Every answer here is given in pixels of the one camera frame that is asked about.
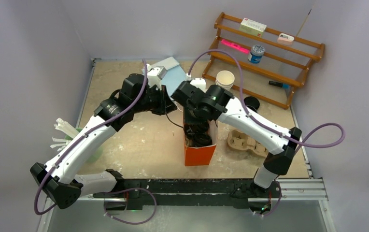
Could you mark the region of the orange paper bag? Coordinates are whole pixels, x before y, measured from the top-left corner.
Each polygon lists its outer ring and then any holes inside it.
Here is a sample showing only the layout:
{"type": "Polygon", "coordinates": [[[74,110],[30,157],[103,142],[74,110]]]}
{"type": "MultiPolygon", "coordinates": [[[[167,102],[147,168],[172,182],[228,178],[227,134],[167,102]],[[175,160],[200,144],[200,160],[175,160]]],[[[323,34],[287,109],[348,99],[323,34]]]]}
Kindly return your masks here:
{"type": "Polygon", "coordinates": [[[173,125],[178,126],[183,131],[184,136],[184,165],[186,167],[189,166],[207,166],[210,164],[215,149],[218,143],[218,124],[215,120],[206,120],[204,122],[186,122],[186,118],[183,117],[182,125],[179,125],[173,122],[169,116],[167,116],[168,121],[171,122],[173,125]],[[207,131],[207,135],[209,135],[212,139],[213,144],[210,146],[205,147],[193,147],[192,146],[192,139],[193,137],[187,137],[184,132],[184,126],[186,124],[209,124],[209,130],[207,131]]]}

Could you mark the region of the black cup lid front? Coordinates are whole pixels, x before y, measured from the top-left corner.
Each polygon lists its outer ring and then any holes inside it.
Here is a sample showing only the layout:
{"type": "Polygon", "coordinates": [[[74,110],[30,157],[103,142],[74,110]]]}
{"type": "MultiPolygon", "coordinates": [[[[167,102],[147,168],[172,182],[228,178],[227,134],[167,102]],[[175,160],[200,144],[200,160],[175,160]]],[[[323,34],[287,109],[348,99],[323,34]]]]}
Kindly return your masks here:
{"type": "Polygon", "coordinates": [[[212,145],[212,139],[205,133],[195,133],[192,139],[193,147],[205,147],[212,145]]]}

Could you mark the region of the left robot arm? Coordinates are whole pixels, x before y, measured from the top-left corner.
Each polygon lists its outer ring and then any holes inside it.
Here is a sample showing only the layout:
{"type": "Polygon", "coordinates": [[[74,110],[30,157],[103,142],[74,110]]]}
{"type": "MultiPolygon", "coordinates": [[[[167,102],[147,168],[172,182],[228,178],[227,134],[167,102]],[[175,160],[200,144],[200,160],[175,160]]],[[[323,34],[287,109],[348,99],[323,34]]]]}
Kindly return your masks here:
{"type": "Polygon", "coordinates": [[[136,113],[150,111],[164,115],[170,102],[162,78],[133,73],[124,79],[122,87],[115,90],[95,109],[83,129],[59,154],[51,160],[35,163],[30,173],[39,188],[34,199],[38,215],[38,198],[44,192],[60,209],[70,207],[83,195],[106,192],[113,198],[122,195],[124,185],[118,181],[117,172],[106,170],[83,177],[78,171],[96,150],[116,134],[136,113]]]}

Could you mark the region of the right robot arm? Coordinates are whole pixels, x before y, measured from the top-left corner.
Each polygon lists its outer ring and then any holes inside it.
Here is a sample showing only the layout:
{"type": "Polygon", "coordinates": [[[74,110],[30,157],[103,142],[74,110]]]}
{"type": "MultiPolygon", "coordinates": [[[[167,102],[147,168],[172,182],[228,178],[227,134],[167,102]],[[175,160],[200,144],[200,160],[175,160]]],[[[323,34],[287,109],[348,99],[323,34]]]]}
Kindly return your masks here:
{"type": "Polygon", "coordinates": [[[202,91],[189,81],[183,81],[171,97],[195,119],[216,120],[233,126],[268,150],[251,183],[255,196],[264,196],[274,179],[288,172],[302,135],[297,127],[281,127],[250,109],[244,109],[239,98],[218,85],[211,85],[208,90],[202,91]]]}

